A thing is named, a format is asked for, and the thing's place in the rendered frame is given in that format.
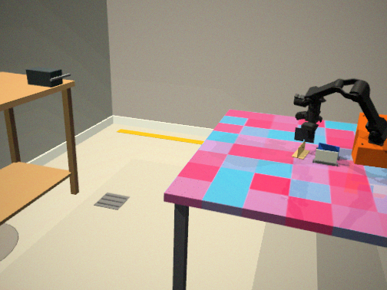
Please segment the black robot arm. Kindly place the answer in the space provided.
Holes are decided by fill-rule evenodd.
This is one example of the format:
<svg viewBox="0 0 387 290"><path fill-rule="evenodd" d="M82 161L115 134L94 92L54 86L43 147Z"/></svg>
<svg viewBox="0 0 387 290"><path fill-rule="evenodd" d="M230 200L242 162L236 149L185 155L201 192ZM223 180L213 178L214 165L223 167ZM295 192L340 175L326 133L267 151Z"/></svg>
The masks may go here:
<svg viewBox="0 0 387 290"><path fill-rule="evenodd" d="M351 91L346 93L342 87L346 85L353 85ZM387 120L380 117L372 100L369 98L370 86L369 84L357 78L348 80L337 79L332 83L325 84L321 87L310 87L305 95L296 94L294 97L294 105L300 107L309 106L309 110L319 111L321 102L326 101L323 96L340 93L344 98L351 99L359 104L364 112L367 124L365 128L369 132L369 143L374 143L382 146L387 139Z"/></svg>

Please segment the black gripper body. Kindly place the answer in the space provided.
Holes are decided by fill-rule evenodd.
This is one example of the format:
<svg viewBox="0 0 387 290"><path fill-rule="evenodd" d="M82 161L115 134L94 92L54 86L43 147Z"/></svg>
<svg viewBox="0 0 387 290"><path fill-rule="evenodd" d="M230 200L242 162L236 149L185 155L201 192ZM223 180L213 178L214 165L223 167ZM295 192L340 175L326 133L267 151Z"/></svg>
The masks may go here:
<svg viewBox="0 0 387 290"><path fill-rule="evenodd" d="M301 129L314 131L316 129L316 123L322 122L322 117L319 115L321 111L307 110L307 121L301 125Z"/></svg>

